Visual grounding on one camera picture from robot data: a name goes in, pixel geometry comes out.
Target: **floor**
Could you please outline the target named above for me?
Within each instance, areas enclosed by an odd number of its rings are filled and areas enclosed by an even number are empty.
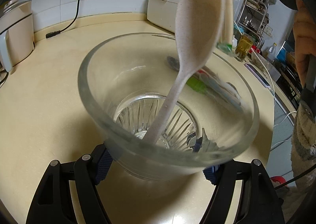
[[[276,101],[274,107],[274,125],[280,123],[286,115],[287,112]],[[286,181],[293,178],[291,166],[292,134],[293,122],[288,117],[273,128],[271,151],[266,167],[270,177],[283,176]],[[288,186],[295,186],[295,182],[290,183]]]

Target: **clear glass bowl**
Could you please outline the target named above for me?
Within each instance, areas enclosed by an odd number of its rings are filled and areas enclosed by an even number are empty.
[[[81,100],[110,154],[129,173],[147,180],[168,180],[229,161],[250,145],[259,128],[251,88],[213,53],[205,72],[233,87],[242,107],[205,88],[202,78],[192,78],[194,84],[191,80],[184,87],[157,144],[143,141],[177,76],[167,57],[177,59],[174,36],[125,34],[92,49],[78,74]]]

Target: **green toothbrush handle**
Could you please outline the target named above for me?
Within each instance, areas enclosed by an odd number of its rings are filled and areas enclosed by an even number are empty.
[[[190,77],[188,79],[188,81],[186,82],[186,84],[190,88],[192,88],[194,91],[196,91],[198,93],[201,93],[201,94],[205,94],[206,85],[202,81],[200,81],[200,80],[198,80],[198,79],[196,79],[194,77]]]

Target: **countertop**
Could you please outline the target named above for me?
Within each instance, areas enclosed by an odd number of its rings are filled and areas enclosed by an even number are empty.
[[[86,54],[120,34],[167,33],[144,21],[141,14],[107,14],[106,21],[104,18],[81,18],[79,23],[85,25],[39,40],[32,54],[15,67],[0,88],[0,198],[18,223],[25,223],[38,183],[53,159],[75,161],[103,142],[77,88],[78,69]],[[51,29],[36,34],[37,38]],[[257,158],[266,165],[273,132],[273,96],[243,63],[217,53],[244,76],[259,105],[259,132],[236,160],[251,162]],[[241,182],[237,182],[226,223],[234,220],[240,187]],[[97,189],[113,224],[192,224],[202,218],[214,186],[202,172],[172,181],[144,181],[114,162]],[[71,191],[78,222],[84,223],[73,181]]]

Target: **finger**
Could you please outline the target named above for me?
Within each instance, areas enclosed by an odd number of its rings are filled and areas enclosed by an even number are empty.
[[[296,70],[298,73],[298,77],[300,78],[302,87],[304,87],[307,70],[308,70],[309,57],[308,55],[302,55],[302,56],[304,57],[304,60],[301,60],[299,62],[295,55],[295,66],[296,66]]]
[[[306,22],[295,22],[293,25],[295,42],[298,37],[308,37],[316,40],[316,25]]]
[[[298,38],[295,41],[295,65],[302,86],[308,70],[308,54],[316,55],[316,41],[312,38]]]
[[[307,22],[311,24],[315,24],[312,16],[310,15],[307,8],[301,8],[294,17],[294,22]]]
[[[313,38],[298,37],[295,41],[295,58],[296,54],[298,59],[300,59],[301,55],[312,54],[316,56],[316,40]]]
[[[306,8],[302,0],[296,0],[297,9],[300,10],[302,8]]]

